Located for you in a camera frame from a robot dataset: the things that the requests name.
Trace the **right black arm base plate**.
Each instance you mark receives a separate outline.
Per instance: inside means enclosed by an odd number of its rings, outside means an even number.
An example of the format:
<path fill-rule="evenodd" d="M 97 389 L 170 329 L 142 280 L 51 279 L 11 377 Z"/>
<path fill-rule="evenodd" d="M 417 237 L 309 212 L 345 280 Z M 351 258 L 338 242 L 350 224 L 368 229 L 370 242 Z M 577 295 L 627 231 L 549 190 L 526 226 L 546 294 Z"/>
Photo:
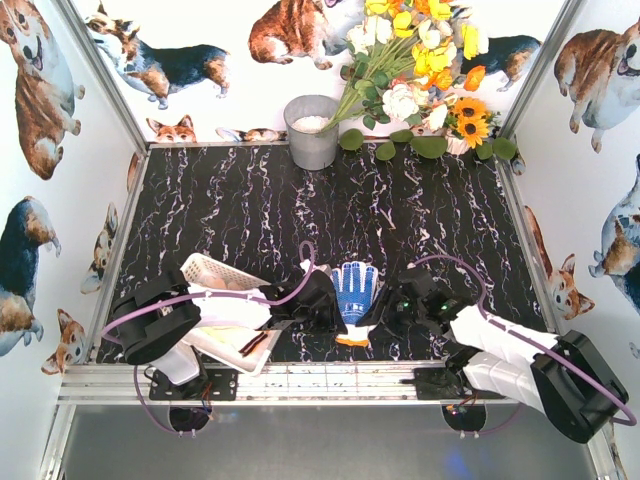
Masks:
<path fill-rule="evenodd" d="M 412 376 L 402 379 L 400 383 L 411 385 L 419 400 L 504 399 L 499 394 L 473 387 L 462 367 L 452 362 L 445 362 L 438 367 L 414 368 Z"/>

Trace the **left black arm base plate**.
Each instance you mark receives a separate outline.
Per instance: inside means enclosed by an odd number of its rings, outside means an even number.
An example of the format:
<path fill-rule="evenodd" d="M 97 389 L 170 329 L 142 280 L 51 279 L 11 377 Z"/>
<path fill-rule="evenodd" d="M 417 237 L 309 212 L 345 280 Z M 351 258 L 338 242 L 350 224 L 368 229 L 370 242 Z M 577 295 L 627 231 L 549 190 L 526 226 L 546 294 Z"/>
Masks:
<path fill-rule="evenodd" d="M 155 370 L 144 373 L 150 381 L 149 398 L 153 401 L 212 400 L 234 401 L 238 387 L 238 371 L 206 368 L 182 385 L 175 385 L 168 377 Z"/>

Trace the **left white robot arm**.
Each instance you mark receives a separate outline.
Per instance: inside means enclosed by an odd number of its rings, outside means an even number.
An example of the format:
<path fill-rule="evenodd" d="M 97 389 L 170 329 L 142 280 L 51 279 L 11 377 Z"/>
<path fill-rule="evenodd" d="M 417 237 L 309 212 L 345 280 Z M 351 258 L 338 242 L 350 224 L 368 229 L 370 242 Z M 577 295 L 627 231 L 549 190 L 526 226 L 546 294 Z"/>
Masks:
<path fill-rule="evenodd" d="M 310 270 L 297 283 L 228 290 L 189 283 L 172 270 L 116 301 L 102 337 L 122 347 L 128 364 L 149 364 L 182 387 L 204 380 L 198 354 L 212 352 L 206 327 L 251 331 L 252 339 L 237 349 L 244 354 L 262 334 L 293 326 L 310 334 L 347 331 L 326 273 Z"/>

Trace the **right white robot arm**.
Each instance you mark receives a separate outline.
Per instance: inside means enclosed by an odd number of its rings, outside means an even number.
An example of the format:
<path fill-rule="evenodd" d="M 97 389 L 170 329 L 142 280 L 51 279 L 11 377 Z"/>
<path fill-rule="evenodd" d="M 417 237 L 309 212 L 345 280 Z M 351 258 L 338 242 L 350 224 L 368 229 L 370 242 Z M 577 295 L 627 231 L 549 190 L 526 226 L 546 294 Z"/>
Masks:
<path fill-rule="evenodd" d="M 358 327 L 400 334 L 419 325 L 447 334 L 454 350 L 448 367 L 461 371 L 474 390 L 514 399 L 543 413 L 564 436 L 587 443 L 624 412 L 629 396 L 602 355 L 583 334 L 538 332 L 483 311 L 439 288 L 424 269 L 402 272 L 379 288 L 377 271 L 358 266 L 344 282 L 344 311 Z"/>

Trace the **cream glove red cuff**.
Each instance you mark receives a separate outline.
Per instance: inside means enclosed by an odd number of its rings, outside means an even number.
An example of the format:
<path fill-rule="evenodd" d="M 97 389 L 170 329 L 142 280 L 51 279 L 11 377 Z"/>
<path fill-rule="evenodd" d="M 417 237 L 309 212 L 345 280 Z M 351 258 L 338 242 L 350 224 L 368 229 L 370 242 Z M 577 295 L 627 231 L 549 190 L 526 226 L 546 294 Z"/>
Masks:
<path fill-rule="evenodd" d="M 267 306 L 236 298 L 214 297 L 194 301 L 201 310 L 201 322 L 194 332 L 202 337 L 206 352 L 216 356 L 245 358 L 260 349 L 270 334 L 256 330 L 268 319 Z"/>

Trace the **blue dotted glove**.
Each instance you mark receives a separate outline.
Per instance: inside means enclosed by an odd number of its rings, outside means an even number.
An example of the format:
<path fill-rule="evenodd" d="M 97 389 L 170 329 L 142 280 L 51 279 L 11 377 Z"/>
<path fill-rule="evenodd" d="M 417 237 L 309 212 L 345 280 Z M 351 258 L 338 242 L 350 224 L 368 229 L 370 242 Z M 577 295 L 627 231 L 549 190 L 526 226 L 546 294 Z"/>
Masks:
<path fill-rule="evenodd" d="M 362 324 L 378 294 L 378 269 L 362 261 L 345 262 L 332 270 L 332 281 L 346 332 L 336 342 L 352 347 L 368 347 L 373 325 Z"/>

